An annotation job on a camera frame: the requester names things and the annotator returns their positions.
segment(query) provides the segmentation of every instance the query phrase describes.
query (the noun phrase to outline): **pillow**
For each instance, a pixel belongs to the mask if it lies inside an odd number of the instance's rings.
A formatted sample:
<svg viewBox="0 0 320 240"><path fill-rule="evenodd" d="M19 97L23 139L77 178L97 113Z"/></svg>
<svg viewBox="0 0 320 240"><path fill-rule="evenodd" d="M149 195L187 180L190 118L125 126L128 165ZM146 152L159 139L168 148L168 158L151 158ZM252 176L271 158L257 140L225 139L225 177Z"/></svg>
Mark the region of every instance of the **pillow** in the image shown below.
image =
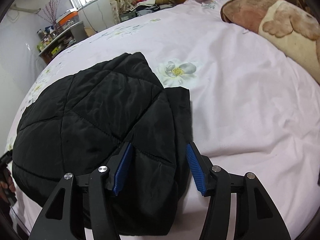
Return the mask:
<svg viewBox="0 0 320 240"><path fill-rule="evenodd" d="M231 0L221 18L266 38L320 83L320 26L308 12L284 0Z"/></svg>

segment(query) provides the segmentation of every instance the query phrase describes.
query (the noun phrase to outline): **human hand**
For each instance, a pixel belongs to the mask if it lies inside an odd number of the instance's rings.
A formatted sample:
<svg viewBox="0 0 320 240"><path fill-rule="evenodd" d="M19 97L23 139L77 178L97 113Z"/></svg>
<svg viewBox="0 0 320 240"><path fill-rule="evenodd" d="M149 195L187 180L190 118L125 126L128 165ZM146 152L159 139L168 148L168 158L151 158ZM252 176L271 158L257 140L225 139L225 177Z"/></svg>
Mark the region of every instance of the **human hand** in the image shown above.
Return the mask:
<svg viewBox="0 0 320 240"><path fill-rule="evenodd" d="M9 174L8 183L5 182L5 181L0 181L0 199L2 198L7 203L9 203L9 201L8 201L3 189L8 189L9 188L9 190L11 192L15 192L16 191L16 188L14 186L14 183L13 183L13 180L12 180L12 177L11 177L11 173L10 173L9 170L8 170L8 174Z"/></svg>

